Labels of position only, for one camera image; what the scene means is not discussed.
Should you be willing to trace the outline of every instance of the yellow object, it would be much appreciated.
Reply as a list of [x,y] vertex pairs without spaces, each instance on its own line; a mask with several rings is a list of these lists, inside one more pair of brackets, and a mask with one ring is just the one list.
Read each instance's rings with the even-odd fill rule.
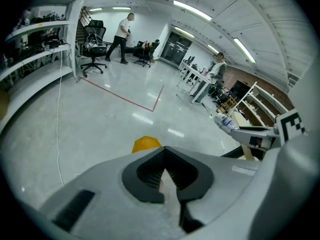
[[162,146],[156,138],[143,136],[134,142],[132,153],[160,147]]

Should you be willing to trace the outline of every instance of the office chair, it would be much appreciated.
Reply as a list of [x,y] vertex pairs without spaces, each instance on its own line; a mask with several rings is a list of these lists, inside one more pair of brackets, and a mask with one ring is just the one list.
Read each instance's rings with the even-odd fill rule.
[[[137,44],[137,47],[141,47],[143,45],[143,43],[144,42],[139,41]],[[156,48],[159,46],[159,44],[160,44],[160,41],[157,39],[154,41],[153,50],[146,52],[144,49],[140,49],[139,51],[135,52],[133,54],[133,56],[138,57],[139,59],[137,61],[135,61],[134,63],[141,62],[142,67],[144,67],[145,65],[148,65],[150,68],[151,65],[148,62],[151,62],[151,59],[154,57],[154,52],[155,52]]]
[[[106,33],[106,28],[104,27],[104,22],[102,20],[91,20],[89,25],[84,27],[84,40],[87,41],[87,38],[89,37],[89,35],[91,33],[95,33],[97,34],[100,38],[101,41]],[[106,64],[103,63],[96,63],[96,59],[97,57],[101,57],[101,56],[105,56],[107,53],[107,47],[106,46],[96,46],[96,47],[92,47],[90,49],[90,51],[88,51],[88,49],[86,49],[86,47],[84,45],[81,46],[81,55],[85,56],[85,57],[90,57],[92,59],[91,63],[86,63],[86,64],[82,64],[80,67],[81,69],[83,69],[84,66],[86,66],[86,68],[82,71],[83,75],[85,77],[87,77],[87,73],[86,70],[91,68],[91,67],[95,67],[98,70],[100,70],[100,73],[103,74],[104,72],[102,71],[102,69],[99,66],[104,66],[104,68],[107,68]]]

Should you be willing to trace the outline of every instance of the fluorescent light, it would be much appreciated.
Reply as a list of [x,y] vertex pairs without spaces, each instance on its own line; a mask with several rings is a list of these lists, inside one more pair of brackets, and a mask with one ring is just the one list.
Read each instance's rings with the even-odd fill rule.
[[89,11],[90,11],[90,12],[94,12],[94,11],[100,11],[100,10],[102,10],[102,8],[91,9],[91,10],[89,10]]
[[179,44],[179,45],[185,46],[184,44],[182,44],[182,43],[180,43],[180,42],[176,42],[176,43]]
[[249,53],[249,51],[246,49],[246,47],[240,42],[240,40],[238,38],[234,38],[233,39],[235,41],[235,43],[242,49],[242,51],[245,53],[245,55],[249,58],[249,60],[252,63],[256,63],[255,59],[251,56],[251,54]]
[[141,120],[141,121],[143,121],[143,122],[145,122],[145,123],[148,123],[148,124],[150,124],[150,125],[153,125],[153,124],[154,124],[153,121],[149,120],[148,118],[146,118],[146,117],[144,117],[144,116],[142,116],[142,115],[133,113],[132,116],[134,116],[135,118],[137,118],[137,119],[139,119],[139,120]]
[[175,26],[174,28],[175,28],[176,30],[178,30],[178,31],[180,31],[180,32],[182,32],[182,33],[184,33],[184,34],[192,37],[192,38],[195,37],[193,34],[190,34],[190,33],[188,33],[187,31],[182,30],[181,28],[178,28],[178,27],[176,27],[176,26]]
[[183,134],[183,133],[181,133],[181,132],[178,132],[178,131],[176,131],[176,130],[172,130],[172,129],[168,129],[168,132],[169,133],[172,133],[172,134],[174,134],[174,135],[177,135],[177,136],[179,136],[179,137],[184,137],[185,135]]
[[115,10],[131,10],[131,7],[112,7]]
[[219,52],[218,52],[215,48],[213,48],[210,44],[208,44],[208,47],[209,47],[210,49],[212,49],[216,54],[219,53]]
[[178,2],[176,0],[173,1],[173,4],[175,4],[176,6],[180,6],[182,8],[185,8],[185,9],[187,9],[187,10],[189,10],[189,11],[195,13],[195,14],[198,14],[199,16],[205,18],[208,21],[211,21],[211,19],[212,19],[212,17],[210,17],[209,15],[206,15],[202,11],[199,11],[198,9],[191,7],[190,5],[184,4],[182,2]]

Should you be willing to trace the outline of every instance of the desk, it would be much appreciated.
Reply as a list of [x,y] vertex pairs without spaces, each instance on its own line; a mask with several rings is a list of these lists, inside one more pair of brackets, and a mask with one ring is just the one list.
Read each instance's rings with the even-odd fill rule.
[[[203,76],[202,74],[200,74],[196,69],[190,67],[189,65],[187,65],[185,62],[181,62],[181,64],[179,65],[179,71],[182,71],[184,68],[186,68],[185,73],[183,74],[183,76],[181,76],[178,84],[176,85],[177,87],[179,87],[180,83],[183,82],[184,84],[187,83],[188,80],[188,76],[191,76],[191,74],[194,74],[194,77],[198,77],[199,79],[201,79],[202,81],[205,81],[205,85],[202,87],[202,89],[198,92],[198,94],[193,98],[193,100],[191,101],[191,103],[194,103],[195,100],[200,96],[200,94],[203,93],[203,91],[207,88],[207,86],[209,84],[211,84],[211,80],[207,79],[205,76]],[[189,91],[189,93],[191,93],[194,88],[196,87],[196,84],[192,87],[192,89]]]

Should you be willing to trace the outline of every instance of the person standing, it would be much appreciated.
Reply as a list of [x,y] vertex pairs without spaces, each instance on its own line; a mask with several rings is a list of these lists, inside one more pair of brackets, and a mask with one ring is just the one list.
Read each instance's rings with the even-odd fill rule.
[[121,47],[121,62],[122,64],[128,64],[128,61],[125,59],[127,37],[130,35],[129,27],[130,23],[135,19],[135,15],[131,12],[126,18],[120,21],[118,29],[115,33],[113,43],[111,44],[108,52],[105,55],[105,60],[110,62],[110,55],[113,50],[120,45]]
[[[211,86],[215,84],[216,82],[221,83],[224,74],[227,68],[227,64],[224,61],[224,54],[222,52],[219,52],[216,55],[216,64],[213,66],[212,70],[206,75],[207,79],[211,80],[211,84],[208,84],[208,86],[205,88],[205,90],[199,95],[199,97],[194,101],[196,104],[200,104],[201,100],[206,96],[208,91],[210,90]],[[192,98],[194,98],[201,89],[205,86],[206,82],[202,81],[199,84],[198,89],[194,92],[194,94],[190,95]]]

